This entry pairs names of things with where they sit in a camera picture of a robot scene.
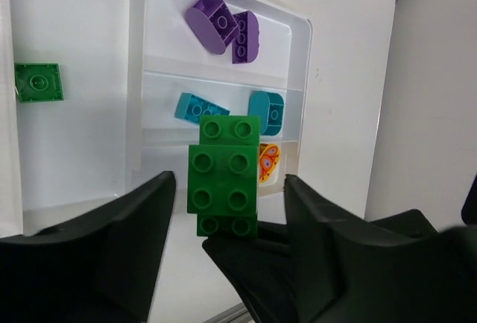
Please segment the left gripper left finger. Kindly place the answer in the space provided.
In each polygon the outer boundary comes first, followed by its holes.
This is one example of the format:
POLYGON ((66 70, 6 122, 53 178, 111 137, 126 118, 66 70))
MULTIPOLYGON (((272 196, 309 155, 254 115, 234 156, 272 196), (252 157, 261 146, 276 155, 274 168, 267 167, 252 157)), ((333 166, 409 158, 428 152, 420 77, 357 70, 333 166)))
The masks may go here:
POLYGON ((146 322, 174 208, 165 171, 32 236, 1 240, 3 322, 146 322))

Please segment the yellow round printed lego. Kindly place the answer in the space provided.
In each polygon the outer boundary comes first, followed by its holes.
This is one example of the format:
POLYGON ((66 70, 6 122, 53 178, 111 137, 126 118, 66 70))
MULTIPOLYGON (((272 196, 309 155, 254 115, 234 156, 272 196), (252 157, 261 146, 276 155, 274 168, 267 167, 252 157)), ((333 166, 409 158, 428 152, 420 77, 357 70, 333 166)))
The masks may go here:
POLYGON ((259 145, 259 182, 269 180, 279 164, 280 149, 277 144, 261 143, 259 145))

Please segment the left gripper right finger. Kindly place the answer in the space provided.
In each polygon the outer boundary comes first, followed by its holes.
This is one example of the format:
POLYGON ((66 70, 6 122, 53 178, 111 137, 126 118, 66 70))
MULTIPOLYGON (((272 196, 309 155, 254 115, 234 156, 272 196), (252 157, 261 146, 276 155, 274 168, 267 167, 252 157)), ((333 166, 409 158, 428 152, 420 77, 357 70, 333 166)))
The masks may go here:
POLYGON ((476 229, 402 235, 284 184, 301 322, 474 322, 476 229))

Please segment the green cross lego stack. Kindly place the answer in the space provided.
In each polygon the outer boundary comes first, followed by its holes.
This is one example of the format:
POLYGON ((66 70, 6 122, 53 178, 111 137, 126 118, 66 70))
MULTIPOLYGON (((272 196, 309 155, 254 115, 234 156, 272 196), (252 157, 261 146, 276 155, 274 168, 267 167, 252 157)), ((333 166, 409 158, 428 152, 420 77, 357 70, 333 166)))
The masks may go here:
POLYGON ((258 226, 258 116, 202 116, 189 146, 187 213, 197 235, 252 239, 258 226))

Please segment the purple rounded lego brick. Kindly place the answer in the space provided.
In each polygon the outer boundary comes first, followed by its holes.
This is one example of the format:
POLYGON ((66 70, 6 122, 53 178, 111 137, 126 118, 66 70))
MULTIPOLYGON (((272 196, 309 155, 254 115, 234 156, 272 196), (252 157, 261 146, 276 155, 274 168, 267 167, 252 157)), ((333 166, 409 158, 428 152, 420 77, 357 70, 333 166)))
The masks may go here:
POLYGON ((232 63, 252 63, 259 53, 259 21, 252 11, 234 14, 239 34, 232 43, 232 63))

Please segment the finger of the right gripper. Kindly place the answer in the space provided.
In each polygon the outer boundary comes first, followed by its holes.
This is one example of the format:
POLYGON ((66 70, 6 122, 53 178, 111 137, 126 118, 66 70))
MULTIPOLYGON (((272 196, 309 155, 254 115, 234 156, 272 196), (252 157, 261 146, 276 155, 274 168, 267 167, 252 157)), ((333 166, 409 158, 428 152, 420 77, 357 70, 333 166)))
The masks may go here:
POLYGON ((255 322, 302 322, 289 226, 258 222, 258 236, 211 236, 203 250, 233 286, 255 322))

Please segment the purple square lego brick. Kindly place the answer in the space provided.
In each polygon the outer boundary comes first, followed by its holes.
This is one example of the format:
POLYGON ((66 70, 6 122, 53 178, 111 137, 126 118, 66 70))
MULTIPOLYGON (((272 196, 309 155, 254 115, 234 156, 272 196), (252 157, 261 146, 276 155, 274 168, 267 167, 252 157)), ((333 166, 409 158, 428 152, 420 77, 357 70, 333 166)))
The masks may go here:
POLYGON ((224 0, 196 0, 184 19, 202 46, 222 55, 239 35, 239 25, 224 0))

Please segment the green lego plate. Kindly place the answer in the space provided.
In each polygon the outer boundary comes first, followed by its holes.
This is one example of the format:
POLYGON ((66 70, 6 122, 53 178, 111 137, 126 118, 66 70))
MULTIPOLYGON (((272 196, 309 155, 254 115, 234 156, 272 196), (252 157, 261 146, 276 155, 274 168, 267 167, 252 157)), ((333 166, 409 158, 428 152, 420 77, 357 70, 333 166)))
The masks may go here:
POLYGON ((14 75, 20 103, 63 100, 57 63, 15 63, 14 75))

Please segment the teal rounded lego brick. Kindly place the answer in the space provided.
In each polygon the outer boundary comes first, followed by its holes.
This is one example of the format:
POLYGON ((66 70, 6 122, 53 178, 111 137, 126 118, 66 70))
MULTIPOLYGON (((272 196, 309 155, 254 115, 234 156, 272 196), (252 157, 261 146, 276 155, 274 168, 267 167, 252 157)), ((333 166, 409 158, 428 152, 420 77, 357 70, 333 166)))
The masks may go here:
POLYGON ((260 134, 276 136, 282 129, 285 102, 279 93, 254 91, 250 95, 248 115, 260 118, 260 134))

